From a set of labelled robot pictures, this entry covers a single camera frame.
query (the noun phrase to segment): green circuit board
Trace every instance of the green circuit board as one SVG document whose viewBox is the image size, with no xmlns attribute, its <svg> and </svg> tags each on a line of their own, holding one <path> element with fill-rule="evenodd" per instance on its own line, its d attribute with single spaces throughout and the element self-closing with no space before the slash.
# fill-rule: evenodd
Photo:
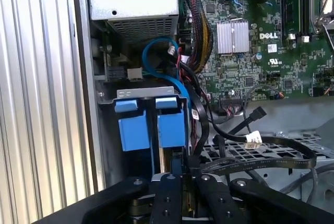
<svg viewBox="0 0 334 224">
<path fill-rule="evenodd" d="M 209 62 L 199 75 L 201 85 L 211 95 L 212 101 L 217 102 L 231 95 L 242 98 L 251 87 L 261 83 L 278 88 L 285 98 L 314 96 L 312 89 L 319 82 L 315 79 L 316 74 L 333 67 L 333 54 L 323 34 L 313 36 L 308 43 L 291 43 L 284 39 L 281 0 L 270 0 L 264 4 L 238 0 L 241 6 L 226 0 L 202 2 L 214 32 L 218 22 L 231 19 L 241 18 L 249 25 L 249 51 L 226 56 L 217 54 L 214 46 Z M 299 7 L 299 0 L 287 2 L 289 9 Z M 290 21 L 289 32 L 298 31 L 298 16 L 295 17 L 294 22 Z M 257 59 L 258 53 L 262 55 L 260 60 Z M 278 76 L 274 83 L 268 81 L 271 75 Z M 273 99 L 272 95 L 270 91 L 259 90 L 253 100 Z"/>
</svg>

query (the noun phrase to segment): mesh grille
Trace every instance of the mesh grille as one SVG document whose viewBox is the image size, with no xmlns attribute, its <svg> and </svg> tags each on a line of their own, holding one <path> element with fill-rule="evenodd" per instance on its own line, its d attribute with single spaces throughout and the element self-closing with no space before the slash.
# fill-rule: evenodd
<svg viewBox="0 0 334 224">
<path fill-rule="evenodd" d="M 129 42 L 135 43 L 173 34 L 171 17 L 145 20 L 109 21 L 109 23 Z"/>
<path fill-rule="evenodd" d="M 310 137 L 295 138 L 294 140 L 312 149 L 317 157 L 323 157 L 325 159 L 334 157 L 333 150 L 318 144 L 321 140 L 319 136 L 312 135 Z M 228 156 L 236 157 L 242 161 L 266 159 L 270 157 L 301 158 L 301 154 L 298 151 L 276 144 L 262 145 L 259 149 L 244 149 L 244 146 L 245 144 L 242 143 L 228 142 L 226 143 L 226 153 Z M 219 159 L 219 147 L 214 145 L 205 146 L 201 155 L 206 157 L 208 162 Z"/>
</svg>

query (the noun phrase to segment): metal side panel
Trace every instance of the metal side panel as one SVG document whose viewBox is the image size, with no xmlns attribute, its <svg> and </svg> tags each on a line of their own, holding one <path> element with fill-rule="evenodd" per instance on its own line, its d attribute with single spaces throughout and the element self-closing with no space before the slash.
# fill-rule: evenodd
<svg viewBox="0 0 334 224">
<path fill-rule="evenodd" d="M 0 223 L 94 193 L 73 0 L 0 0 Z"/>
</svg>

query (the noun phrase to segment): motherboard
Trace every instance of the motherboard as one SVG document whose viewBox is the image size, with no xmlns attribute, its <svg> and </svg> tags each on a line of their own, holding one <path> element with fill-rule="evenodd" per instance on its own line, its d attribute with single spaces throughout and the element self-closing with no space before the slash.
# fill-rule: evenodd
<svg viewBox="0 0 334 224">
<path fill-rule="evenodd" d="M 254 0 L 202 0 L 202 4 L 215 34 L 212 54 L 199 79 L 212 102 L 242 99 L 257 84 L 271 85 L 285 98 L 334 95 L 330 91 L 334 84 L 333 51 L 325 34 L 314 32 L 307 0 L 268 0 L 262 4 Z M 319 13 L 320 8 L 318 2 L 312 9 Z M 231 45 L 226 42 L 228 30 L 234 31 Z M 252 99 L 276 97 L 263 89 Z"/>
</svg>

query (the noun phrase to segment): blue plastic latch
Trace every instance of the blue plastic latch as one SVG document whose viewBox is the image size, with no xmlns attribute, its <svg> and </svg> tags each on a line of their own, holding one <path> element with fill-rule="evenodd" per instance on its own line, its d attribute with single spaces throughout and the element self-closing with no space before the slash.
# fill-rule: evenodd
<svg viewBox="0 0 334 224">
<path fill-rule="evenodd" d="M 116 105 L 115 105 L 115 112 L 116 113 L 137 111 L 137 109 L 138 109 L 137 100 L 117 101 Z"/>
<path fill-rule="evenodd" d="M 184 112 L 177 114 L 158 115 L 159 145 L 166 147 L 185 146 Z"/>
<path fill-rule="evenodd" d="M 156 109 L 177 108 L 176 97 L 166 97 L 156 99 Z"/>
<path fill-rule="evenodd" d="M 123 151 L 150 148 L 146 111 L 142 116 L 118 120 Z"/>
</svg>

